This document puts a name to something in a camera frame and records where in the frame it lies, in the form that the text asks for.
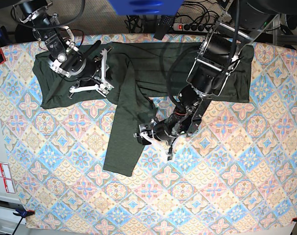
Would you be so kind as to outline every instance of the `table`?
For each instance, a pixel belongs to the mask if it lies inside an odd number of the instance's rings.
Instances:
[[[150,34],[119,34],[87,36],[84,44],[96,40],[159,42]],[[163,41],[201,40],[166,35]],[[201,132],[175,146],[174,161],[147,146],[130,178],[102,170],[115,106],[105,99],[43,110],[32,72],[43,50],[37,42],[4,47],[0,119],[16,192],[36,211],[27,227],[220,235],[291,225],[297,217],[297,51],[253,46],[250,103],[212,102]],[[169,99],[153,101],[160,118],[172,113]]]

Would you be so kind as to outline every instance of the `power strip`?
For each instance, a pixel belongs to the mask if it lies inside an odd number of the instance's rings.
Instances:
[[[173,24],[173,29],[174,29],[174,31],[181,31],[181,32],[200,32],[201,33],[201,32],[204,32],[204,30],[206,28],[205,28],[205,25],[204,24],[200,24],[198,26],[196,23],[194,23],[194,24],[190,24],[190,23],[174,23]]]

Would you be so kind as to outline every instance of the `patterned tablecloth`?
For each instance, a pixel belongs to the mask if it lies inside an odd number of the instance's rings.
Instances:
[[[100,35],[85,44],[97,39],[154,41],[145,34]],[[168,35],[165,41],[201,38]],[[179,141],[174,161],[166,163],[148,146],[130,178],[102,170],[115,106],[98,100],[43,110],[32,72],[42,52],[38,43],[4,47],[0,119],[16,192],[36,211],[27,226],[219,235],[291,224],[297,217],[297,51],[254,47],[251,102],[212,102],[201,132]],[[154,102],[160,118],[172,112],[168,99]]]

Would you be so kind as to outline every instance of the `blue object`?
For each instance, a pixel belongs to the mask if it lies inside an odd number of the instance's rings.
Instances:
[[[176,15],[183,0],[108,0],[117,15]]]

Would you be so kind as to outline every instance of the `green long-sleeve shirt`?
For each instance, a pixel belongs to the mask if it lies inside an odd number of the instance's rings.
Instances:
[[[101,45],[91,58],[99,55],[103,48],[112,46],[107,63],[110,66],[114,89],[107,99],[117,104],[111,130],[104,170],[131,176],[133,169],[143,151],[133,134],[140,123],[149,122],[155,115],[155,107],[148,97],[167,96],[165,77],[172,63],[179,54],[191,46],[200,43],[109,43]],[[82,46],[86,51],[90,46]],[[42,107],[51,109],[67,107],[80,101],[103,99],[96,91],[80,92],[68,98],[69,88],[73,85],[53,72],[48,64],[49,53],[36,55],[33,72],[37,76],[43,95]],[[187,85],[186,78],[196,53],[187,55],[172,75],[172,92],[174,95]],[[242,60],[236,71],[216,101],[249,102],[251,62],[254,56],[253,47],[245,47]]]

